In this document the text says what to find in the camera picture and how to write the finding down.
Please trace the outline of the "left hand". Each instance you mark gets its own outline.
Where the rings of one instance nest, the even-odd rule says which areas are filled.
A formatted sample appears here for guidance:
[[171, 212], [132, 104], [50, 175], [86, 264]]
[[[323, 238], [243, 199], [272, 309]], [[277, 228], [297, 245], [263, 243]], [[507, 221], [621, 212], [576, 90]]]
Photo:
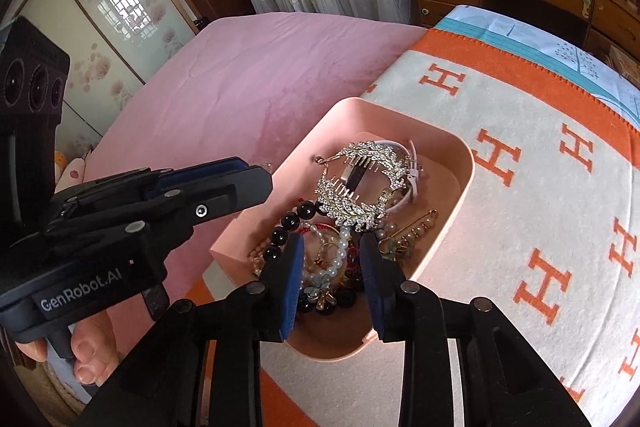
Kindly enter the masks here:
[[[119, 365], [113, 324], [106, 311], [75, 324], [70, 347], [75, 357], [74, 374], [81, 384], [101, 387]], [[32, 361], [47, 361], [48, 344], [44, 339], [17, 343], [17, 348]], [[36, 376], [35, 369], [19, 366], [15, 370], [25, 385], [27, 377]]]

